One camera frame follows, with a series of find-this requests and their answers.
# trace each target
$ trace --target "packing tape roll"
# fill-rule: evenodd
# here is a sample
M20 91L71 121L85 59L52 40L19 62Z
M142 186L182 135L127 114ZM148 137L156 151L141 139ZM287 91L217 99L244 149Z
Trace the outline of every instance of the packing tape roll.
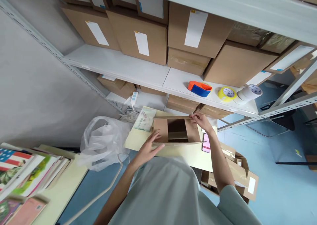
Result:
M241 91L238 92L238 96L243 101L250 101L258 98L263 94L261 88L256 85L248 85L247 87L243 88Z
M237 97L233 99L233 101L235 103L237 103L238 105L244 105L246 103L248 103L247 101L244 101L242 100L240 97L239 97L239 93L237 93Z
M230 102L234 98L236 98L236 96L237 96L237 94L235 93L235 91L229 86L225 86L225 87L221 88L220 91L218 92L218 97L223 102Z

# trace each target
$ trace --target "light green shirt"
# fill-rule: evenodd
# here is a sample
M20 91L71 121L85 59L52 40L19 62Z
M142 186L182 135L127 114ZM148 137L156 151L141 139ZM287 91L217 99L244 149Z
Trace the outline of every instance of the light green shirt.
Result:
M190 166L179 158L155 157L135 174L111 225L261 224L232 185L216 207L200 190Z

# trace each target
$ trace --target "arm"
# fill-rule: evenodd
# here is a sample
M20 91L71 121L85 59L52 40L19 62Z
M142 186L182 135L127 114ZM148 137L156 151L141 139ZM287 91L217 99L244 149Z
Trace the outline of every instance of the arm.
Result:
M152 149L152 142L159 137L159 133L155 132L148 137L148 139L140 148L138 154L127 166L121 179L112 191L106 204L102 208L100 214L98 215L93 225L107 225L110 222L113 215L116 213L121 203L128 194L134 173L140 166L151 160L164 147L164 144L161 144L157 148Z
M212 169L219 193L226 185L234 186L234 179L226 161L226 157L220 147L217 134L207 120L207 117L201 113L194 113L190 117L195 120L196 123L202 129L204 129L208 135L210 142Z

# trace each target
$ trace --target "stack of books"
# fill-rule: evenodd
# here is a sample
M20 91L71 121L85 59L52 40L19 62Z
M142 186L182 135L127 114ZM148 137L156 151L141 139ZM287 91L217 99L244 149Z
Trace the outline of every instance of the stack of books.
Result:
M74 159L74 153L47 145L0 144L0 225L20 224L18 217L33 221L48 203L38 194L53 188Z

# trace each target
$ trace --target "sleeve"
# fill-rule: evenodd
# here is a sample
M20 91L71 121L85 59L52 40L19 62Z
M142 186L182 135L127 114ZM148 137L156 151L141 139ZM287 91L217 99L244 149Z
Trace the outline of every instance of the sleeve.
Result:
M232 185L222 189L218 209L234 225L262 224Z

